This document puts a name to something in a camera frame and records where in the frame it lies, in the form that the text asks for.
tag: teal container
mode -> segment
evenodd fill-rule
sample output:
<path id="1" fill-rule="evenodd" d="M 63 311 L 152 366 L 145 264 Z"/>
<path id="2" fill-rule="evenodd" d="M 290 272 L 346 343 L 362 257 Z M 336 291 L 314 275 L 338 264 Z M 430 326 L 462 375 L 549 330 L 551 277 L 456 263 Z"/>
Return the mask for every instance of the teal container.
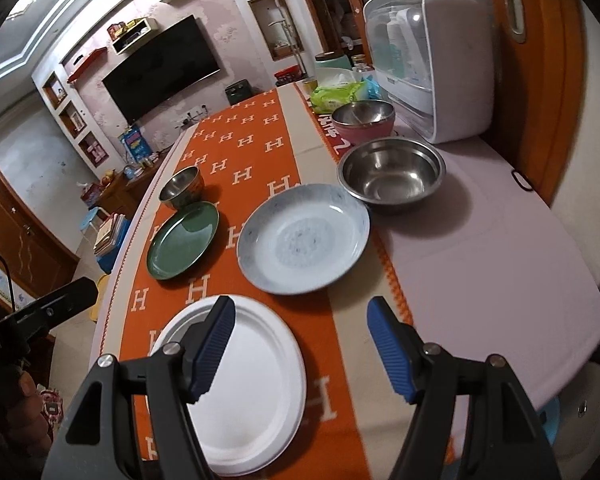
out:
<path id="1" fill-rule="evenodd" d="M 322 52 L 321 54 L 318 54 L 315 56 L 315 67 L 343 68 L 345 70 L 352 70 L 349 57 L 347 57 L 347 55 L 341 50 Z"/>

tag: wall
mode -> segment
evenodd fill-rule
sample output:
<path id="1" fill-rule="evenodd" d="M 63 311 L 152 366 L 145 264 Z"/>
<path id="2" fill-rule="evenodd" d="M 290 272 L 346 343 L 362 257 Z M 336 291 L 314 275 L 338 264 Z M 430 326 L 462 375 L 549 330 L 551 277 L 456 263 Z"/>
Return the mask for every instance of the wall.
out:
<path id="1" fill-rule="evenodd" d="M 162 30 L 193 14 L 216 54 L 220 73 L 193 84 L 154 108 L 140 124 L 142 132 L 154 149 L 169 146 L 178 137 L 182 117 L 196 105 L 205 104 L 209 113 L 228 106 L 224 88 L 240 79 L 248 79 L 252 86 L 262 90 L 271 84 L 262 60 L 256 52 L 244 20 L 234 0 L 174 0 L 162 4 L 160 0 L 125 0 L 117 9 L 104 17 L 72 53 L 66 57 L 68 73 L 74 70 L 74 60 L 94 48 L 109 47 L 105 56 L 78 80 L 75 89 L 114 146 L 123 153 L 117 136 L 126 128 L 126 120 L 102 83 L 126 55 L 118 56 L 110 47 L 106 31 L 110 23 L 128 22 L 139 16 L 151 16 Z"/>
<path id="2" fill-rule="evenodd" d="M 580 125 L 552 211 L 574 238 L 600 283 L 600 24 L 582 4 L 586 85 Z"/>
<path id="3" fill-rule="evenodd" d="M 0 171 L 49 231 L 77 251 L 87 208 L 75 184 L 92 182 L 93 173 L 37 93 L 0 117 Z"/>

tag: orange table runner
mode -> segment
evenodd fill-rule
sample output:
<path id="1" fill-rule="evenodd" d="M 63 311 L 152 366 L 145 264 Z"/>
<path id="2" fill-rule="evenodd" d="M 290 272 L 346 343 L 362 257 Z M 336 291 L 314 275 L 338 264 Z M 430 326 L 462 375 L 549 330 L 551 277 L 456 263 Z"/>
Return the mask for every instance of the orange table runner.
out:
<path id="1" fill-rule="evenodd" d="M 301 427 L 289 448 L 256 478 L 369 479 L 388 475 L 413 409 L 392 393 L 366 330 L 366 302 L 384 295 L 404 320 L 408 306 L 379 237 L 343 279 L 302 296 L 272 296 L 240 272 L 235 248 L 247 218 L 291 186 L 333 183 L 335 165 L 293 85 L 234 105 L 188 130 L 156 176 L 108 302 L 101 352 L 120 360 L 147 355 L 161 329 L 186 305 L 215 294 L 249 296 L 272 308 L 298 340 L 307 374 Z M 196 165 L 203 199 L 220 212 L 211 247 L 183 276 L 157 282 L 146 270 L 155 232 L 173 213 L 157 194 L 168 178 Z M 144 400 L 136 403 L 144 458 L 156 458 Z"/>

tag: white table surface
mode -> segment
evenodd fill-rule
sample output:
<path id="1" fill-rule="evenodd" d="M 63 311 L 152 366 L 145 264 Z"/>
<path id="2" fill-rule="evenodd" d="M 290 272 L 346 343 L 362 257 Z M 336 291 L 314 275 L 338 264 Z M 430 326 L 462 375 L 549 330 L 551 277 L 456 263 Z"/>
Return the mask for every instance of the white table surface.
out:
<path id="1" fill-rule="evenodd" d="M 504 355 L 539 409 L 599 344 L 600 293 L 573 239 L 500 155 L 477 137 L 437 149 L 447 174 L 436 194 L 374 223 L 421 338 L 458 357 Z M 459 399 L 457 456 L 467 409 Z"/>

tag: person's hand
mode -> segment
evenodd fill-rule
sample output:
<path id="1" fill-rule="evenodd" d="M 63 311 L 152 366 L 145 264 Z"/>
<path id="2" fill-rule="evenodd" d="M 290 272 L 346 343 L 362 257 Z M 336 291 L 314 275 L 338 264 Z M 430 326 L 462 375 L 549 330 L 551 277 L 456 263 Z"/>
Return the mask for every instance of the person's hand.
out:
<path id="1" fill-rule="evenodd" d="M 31 456 L 45 456 L 51 448 L 49 425 L 42 415 L 42 398 L 31 376 L 24 372 L 18 381 L 23 397 L 7 411 L 8 436 Z"/>

